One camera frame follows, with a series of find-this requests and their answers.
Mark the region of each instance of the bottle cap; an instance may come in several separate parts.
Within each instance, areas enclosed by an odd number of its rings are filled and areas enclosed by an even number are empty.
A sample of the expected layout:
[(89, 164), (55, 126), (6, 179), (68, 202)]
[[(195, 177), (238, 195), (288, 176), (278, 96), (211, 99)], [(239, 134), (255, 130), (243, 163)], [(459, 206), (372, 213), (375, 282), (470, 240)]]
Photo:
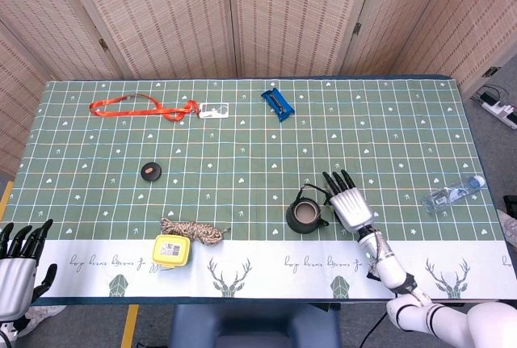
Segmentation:
[(485, 185), (485, 179), (482, 176), (472, 176), (469, 184), (472, 188), (481, 188)]

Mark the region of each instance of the yellow box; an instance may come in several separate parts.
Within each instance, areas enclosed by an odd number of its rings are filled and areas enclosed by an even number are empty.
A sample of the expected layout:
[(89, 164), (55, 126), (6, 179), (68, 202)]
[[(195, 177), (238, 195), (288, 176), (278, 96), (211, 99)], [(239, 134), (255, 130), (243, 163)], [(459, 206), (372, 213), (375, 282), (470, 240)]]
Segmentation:
[(158, 235), (154, 242), (153, 260), (165, 267), (185, 266), (191, 240), (179, 235)]

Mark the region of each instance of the lanyard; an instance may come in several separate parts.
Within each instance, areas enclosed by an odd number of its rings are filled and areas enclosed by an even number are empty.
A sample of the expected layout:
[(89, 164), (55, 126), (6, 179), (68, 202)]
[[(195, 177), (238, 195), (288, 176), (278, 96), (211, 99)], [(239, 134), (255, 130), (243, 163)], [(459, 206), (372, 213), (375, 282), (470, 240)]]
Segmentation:
[[(97, 107), (107, 106), (108, 104), (118, 103), (124, 99), (129, 99), (132, 97), (141, 96), (143, 98), (147, 98), (151, 102), (154, 103), (156, 108), (147, 109), (147, 110), (134, 110), (134, 111), (100, 111), (97, 110)], [(200, 113), (200, 108), (195, 100), (189, 100), (187, 104), (185, 104), (184, 108), (164, 108), (162, 104), (157, 101), (155, 98), (152, 98), (148, 95), (144, 94), (128, 94), (124, 96), (120, 96), (118, 98), (112, 99), (103, 99), (97, 100), (93, 103), (90, 103), (90, 112), (93, 115), (97, 116), (133, 116), (133, 115), (163, 115), (164, 118), (170, 120), (171, 122), (177, 122), (181, 120), (186, 114), (196, 113), (197, 115)]]

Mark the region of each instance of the plastic water bottle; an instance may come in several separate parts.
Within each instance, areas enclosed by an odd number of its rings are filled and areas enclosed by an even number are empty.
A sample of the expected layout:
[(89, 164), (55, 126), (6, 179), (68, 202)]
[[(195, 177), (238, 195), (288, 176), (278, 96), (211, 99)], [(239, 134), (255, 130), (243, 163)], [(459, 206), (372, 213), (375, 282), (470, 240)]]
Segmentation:
[(478, 175), (464, 176), (460, 181), (447, 185), (422, 199), (422, 205), (429, 213), (445, 211), (456, 201), (473, 195), (485, 185), (485, 179)]

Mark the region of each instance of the black puck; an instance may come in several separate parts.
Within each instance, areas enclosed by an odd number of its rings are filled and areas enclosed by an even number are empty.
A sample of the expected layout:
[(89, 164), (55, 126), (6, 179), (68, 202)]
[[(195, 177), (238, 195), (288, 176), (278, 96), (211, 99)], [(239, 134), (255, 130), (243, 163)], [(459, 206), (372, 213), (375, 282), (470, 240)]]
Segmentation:
[(155, 181), (162, 175), (162, 168), (156, 162), (146, 163), (140, 172), (145, 181)]

